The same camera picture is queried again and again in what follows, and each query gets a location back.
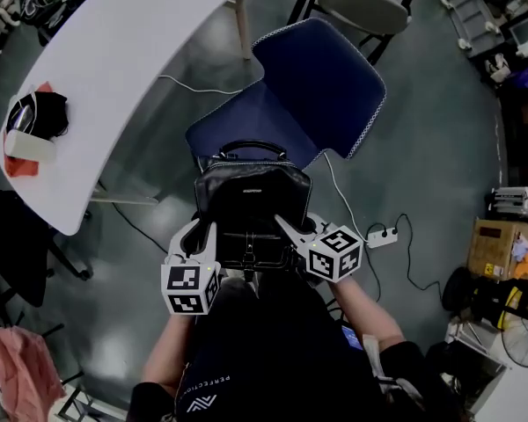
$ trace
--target curved white table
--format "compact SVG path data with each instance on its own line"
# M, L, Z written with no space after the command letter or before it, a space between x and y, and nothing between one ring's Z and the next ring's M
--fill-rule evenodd
M69 132L37 177L8 178L42 219L75 234L129 118L160 71L226 0L86 0L21 85L46 81L68 98ZM0 166L4 170L3 134Z

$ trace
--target black chair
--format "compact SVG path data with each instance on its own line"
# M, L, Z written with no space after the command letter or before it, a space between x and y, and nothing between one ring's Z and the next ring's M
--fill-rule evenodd
M90 271L79 272L56 246L56 233L15 192L0 191L0 274L10 286L0 293L0 317L5 323L10 320L4 305L15 294L34 307L43 304L47 278L54 273L47 269L48 251L75 277L91 278Z

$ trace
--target cardboard box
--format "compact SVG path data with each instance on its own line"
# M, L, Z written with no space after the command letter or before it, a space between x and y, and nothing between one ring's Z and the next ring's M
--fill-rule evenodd
M528 239L528 223L476 220L467 268L494 280L510 280L517 262L512 245L522 234Z

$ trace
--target red cloth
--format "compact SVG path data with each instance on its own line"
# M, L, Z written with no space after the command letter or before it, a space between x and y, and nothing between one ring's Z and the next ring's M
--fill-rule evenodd
M47 422L65 392L43 337L19 327L0 328L0 388L12 420Z
M39 88L37 92L53 92L53 88L46 81ZM4 142L6 142L6 130L4 130ZM30 161L28 159L14 158L7 156L4 153L4 168L8 177L35 177L39 173L39 163L37 161Z

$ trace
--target black handbag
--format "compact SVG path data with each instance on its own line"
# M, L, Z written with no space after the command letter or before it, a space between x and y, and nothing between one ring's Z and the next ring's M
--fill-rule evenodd
M272 151L277 158L242 159L232 153L242 149ZM304 230L312 182L288 160L285 149L263 141L230 142L219 155L200 158L199 165L198 216L204 226L217 223L221 266L255 272L288 267L294 258L290 241L274 216Z

